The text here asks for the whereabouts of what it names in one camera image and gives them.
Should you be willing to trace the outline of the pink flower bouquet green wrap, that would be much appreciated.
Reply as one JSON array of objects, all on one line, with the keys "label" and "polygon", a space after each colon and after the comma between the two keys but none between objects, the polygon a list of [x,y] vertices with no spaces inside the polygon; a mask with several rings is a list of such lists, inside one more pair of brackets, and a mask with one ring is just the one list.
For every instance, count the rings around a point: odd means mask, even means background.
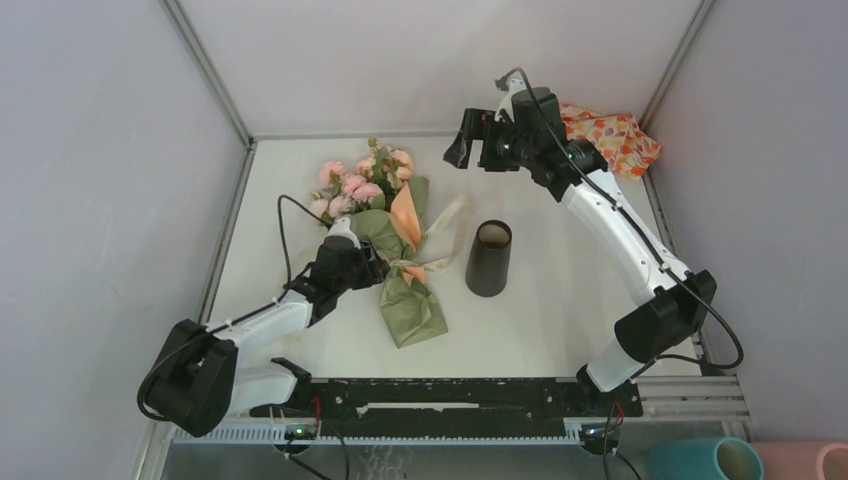
[{"label": "pink flower bouquet green wrap", "polygon": [[429,220],[430,181],[415,174],[413,157],[375,138],[368,148],[351,169],[340,161],[321,168],[309,211],[325,222],[350,218],[353,232],[388,263],[379,309],[395,346],[404,348],[449,331],[427,275],[461,253],[472,204],[460,196]]}]

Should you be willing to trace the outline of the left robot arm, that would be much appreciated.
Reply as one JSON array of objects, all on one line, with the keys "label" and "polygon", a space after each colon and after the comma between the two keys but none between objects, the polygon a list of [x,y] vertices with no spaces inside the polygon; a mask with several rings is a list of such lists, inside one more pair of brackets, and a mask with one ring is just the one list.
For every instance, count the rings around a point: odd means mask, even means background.
[{"label": "left robot arm", "polygon": [[139,411],[194,437],[214,430],[229,414],[275,404],[290,417],[311,407],[311,388],[273,360],[252,359],[282,337],[322,320],[350,290],[382,283],[388,261],[368,241],[330,235],[314,261],[268,304],[210,326],[190,319],[170,331],[138,388]]}]

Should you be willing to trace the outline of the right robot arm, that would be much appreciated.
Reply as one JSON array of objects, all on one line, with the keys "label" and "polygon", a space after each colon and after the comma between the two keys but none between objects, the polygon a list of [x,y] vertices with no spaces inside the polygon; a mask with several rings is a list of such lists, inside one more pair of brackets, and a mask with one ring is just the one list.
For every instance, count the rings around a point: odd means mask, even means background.
[{"label": "right robot arm", "polygon": [[629,289],[635,309],[615,323],[613,340],[577,374],[579,406],[605,415],[617,403],[616,388],[702,326],[715,279],[706,270],[694,273],[662,245],[589,140],[567,138],[558,99],[548,88],[511,90],[498,111],[466,109],[444,161],[467,168],[475,141],[482,144],[479,167],[528,170],[593,234]]}]

